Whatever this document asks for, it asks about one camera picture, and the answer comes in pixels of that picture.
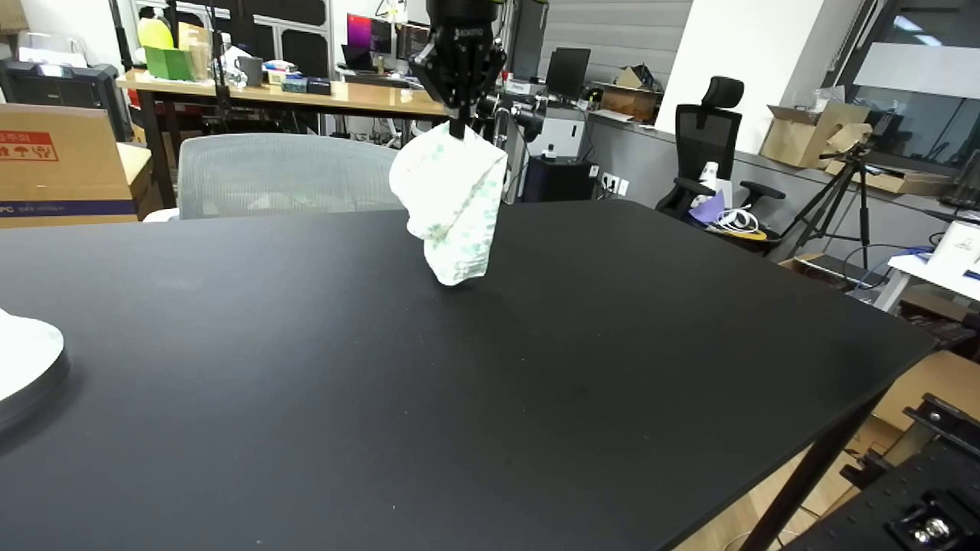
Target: cardboard box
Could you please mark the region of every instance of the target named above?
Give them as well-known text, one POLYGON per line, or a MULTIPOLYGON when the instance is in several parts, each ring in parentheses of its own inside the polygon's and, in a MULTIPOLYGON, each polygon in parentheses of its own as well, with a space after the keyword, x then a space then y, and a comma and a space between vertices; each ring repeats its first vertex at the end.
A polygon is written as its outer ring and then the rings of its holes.
POLYGON ((0 103, 0 227, 136 225, 147 177, 104 111, 0 103))
POLYGON ((0 33, 27 30, 27 17, 21 0, 0 0, 0 33))
POLYGON ((661 98, 654 91, 633 91, 633 88, 605 88, 601 109, 626 115, 636 123, 654 123, 657 111, 661 109, 661 98))
POLYGON ((772 127, 764 142, 764 155, 793 167, 793 168, 817 168, 822 153, 826 151, 826 142, 850 123, 864 123, 866 109, 830 102, 823 115, 793 111, 793 109, 776 109, 772 127))
MULTIPOLYGON (((832 177, 845 168, 845 164, 823 164, 823 173, 832 177)), ((888 168, 888 167, 870 167, 866 188, 894 193, 894 195, 942 195, 952 184, 952 176, 940 173, 909 173, 909 168, 888 168)))

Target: gray chair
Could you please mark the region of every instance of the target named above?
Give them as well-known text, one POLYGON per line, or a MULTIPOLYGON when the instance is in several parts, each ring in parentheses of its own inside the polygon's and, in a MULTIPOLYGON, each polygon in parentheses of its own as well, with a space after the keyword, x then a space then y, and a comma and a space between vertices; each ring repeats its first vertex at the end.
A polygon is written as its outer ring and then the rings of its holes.
POLYGON ((212 135, 181 148, 181 220, 269 211, 399 211, 396 151, 321 135, 212 135))

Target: office room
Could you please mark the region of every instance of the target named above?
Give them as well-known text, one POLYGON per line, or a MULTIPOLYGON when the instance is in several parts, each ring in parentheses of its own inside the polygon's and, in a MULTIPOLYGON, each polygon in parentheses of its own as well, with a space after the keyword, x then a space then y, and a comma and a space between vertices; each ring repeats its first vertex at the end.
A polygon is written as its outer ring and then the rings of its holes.
POLYGON ((980 0, 0 0, 0 549, 980 549, 980 0))

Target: floor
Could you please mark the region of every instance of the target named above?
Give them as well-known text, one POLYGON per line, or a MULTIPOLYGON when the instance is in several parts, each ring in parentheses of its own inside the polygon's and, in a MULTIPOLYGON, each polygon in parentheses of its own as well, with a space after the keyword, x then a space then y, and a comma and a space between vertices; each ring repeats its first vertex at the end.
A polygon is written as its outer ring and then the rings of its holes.
MULTIPOLYGON (((920 406, 922 395, 929 392, 980 420, 980 365, 971 365, 952 351, 937 351, 925 359, 892 387, 892 392, 883 399, 873 418, 859 429, 850 449, 835 461, 822 486, 807 498, 790 528, 782 533, 782 546, 793 543, 823 516, 835 511, 852 497, 859 497, 859 491, 845 479, 838 479, 838 470, 850 464, 854 466, 854 461, 866 449, 888 453, 888 448, 894 448, 898 439, 909 429, 905 406, 920 406)), ((681 546, 681 551, 734 551, 754 530, 760 516, 768 508, 782 484, 790 479, 800 458, 776 474, 768 474, 756 491, 729 504, 708 528, 703 528, 691 538, 681 546)))

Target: black tabletop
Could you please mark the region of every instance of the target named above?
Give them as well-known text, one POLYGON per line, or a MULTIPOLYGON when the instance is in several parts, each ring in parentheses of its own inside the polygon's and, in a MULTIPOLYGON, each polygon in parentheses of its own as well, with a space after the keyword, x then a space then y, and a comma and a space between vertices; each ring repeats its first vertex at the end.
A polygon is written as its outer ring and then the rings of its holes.
POLYGON ((403 214, 0 234, 69 337, 4 549, 658 549, 929 340, 645 209, 530 205, 441 290, 403 214))

